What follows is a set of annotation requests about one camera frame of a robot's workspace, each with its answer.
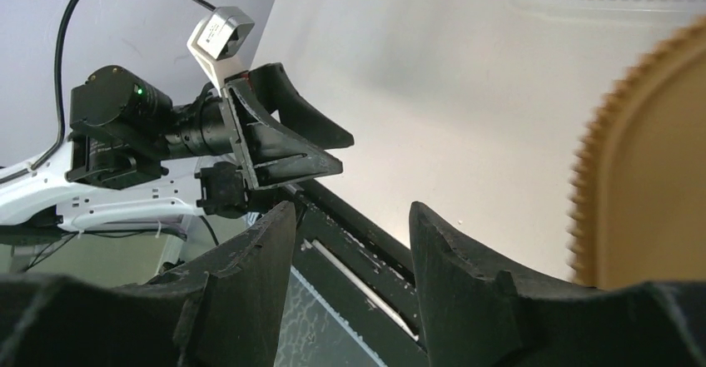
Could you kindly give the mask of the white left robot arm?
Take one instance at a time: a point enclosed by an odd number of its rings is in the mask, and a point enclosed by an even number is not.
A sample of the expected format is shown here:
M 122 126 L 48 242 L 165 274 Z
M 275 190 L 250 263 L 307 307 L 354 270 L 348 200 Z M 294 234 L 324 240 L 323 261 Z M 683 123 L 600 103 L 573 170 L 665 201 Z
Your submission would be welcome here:
M 70 134 L 1 186 L 5 233 L 88 232 L 171 216 L 264 213 L 277 191 L 338 175 L 354 137 L 313 107 L 280 63 L 205 84 L 177 105 L 119 66 L 74 87 Z

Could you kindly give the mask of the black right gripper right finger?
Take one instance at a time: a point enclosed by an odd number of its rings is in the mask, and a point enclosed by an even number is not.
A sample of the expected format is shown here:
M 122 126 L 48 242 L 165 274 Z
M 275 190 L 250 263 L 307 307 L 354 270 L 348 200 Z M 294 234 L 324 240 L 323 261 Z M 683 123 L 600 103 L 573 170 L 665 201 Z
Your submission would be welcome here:
M 432 366 L 702 366 L 705 284 L 600 290 L 540 273 L 422 202 L 410 248 Z

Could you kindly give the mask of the yellow ribbed waste bin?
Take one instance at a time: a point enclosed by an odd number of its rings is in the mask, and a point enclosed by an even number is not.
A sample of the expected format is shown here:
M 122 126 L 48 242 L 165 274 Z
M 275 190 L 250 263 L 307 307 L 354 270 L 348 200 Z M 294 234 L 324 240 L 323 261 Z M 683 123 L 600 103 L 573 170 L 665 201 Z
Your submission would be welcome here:
M 575 153 L 572 280 L 617 289 L 705 277 L 705 19 L 605 93 Z

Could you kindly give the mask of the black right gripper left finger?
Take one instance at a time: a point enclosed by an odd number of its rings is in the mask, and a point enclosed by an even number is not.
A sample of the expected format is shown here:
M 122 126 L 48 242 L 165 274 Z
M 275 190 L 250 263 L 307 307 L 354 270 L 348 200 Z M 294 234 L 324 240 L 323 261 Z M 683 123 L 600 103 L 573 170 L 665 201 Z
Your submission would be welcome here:
M 274 206 L 240 235 L 142 285 L 1 278 L 4 366 L 272 366 L 296 238 Z

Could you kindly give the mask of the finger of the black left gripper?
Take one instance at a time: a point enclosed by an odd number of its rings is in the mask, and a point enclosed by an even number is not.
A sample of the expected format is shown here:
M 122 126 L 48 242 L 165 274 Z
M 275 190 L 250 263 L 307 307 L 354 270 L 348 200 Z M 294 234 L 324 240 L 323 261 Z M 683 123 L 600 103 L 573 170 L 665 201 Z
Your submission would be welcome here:
M 268 63 L 250 70 L 248 80 L 267 112 L 278 112 L 280 123 L 307 141 L 324 150 L 355 144 L 352 134 L 313 107 L 296 90 L 282 63 Z
M 244 78 L 225 84 L 225 126 L 246 187 L 270 190 L 343 172 L 343 163 L 278 122 Z

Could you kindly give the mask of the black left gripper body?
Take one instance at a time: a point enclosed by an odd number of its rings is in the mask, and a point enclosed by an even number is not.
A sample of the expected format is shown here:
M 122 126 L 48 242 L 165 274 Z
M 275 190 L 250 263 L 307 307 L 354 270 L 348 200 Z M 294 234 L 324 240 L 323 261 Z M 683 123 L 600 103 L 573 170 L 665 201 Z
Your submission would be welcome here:
M 233 151 L 211 82 L 193 102 L 174 105 L 166 93 L 116 65 L 98 69 L 71 90 L 69 126 L 66 180 L 111 190 L 166 176 L 163 161 Z

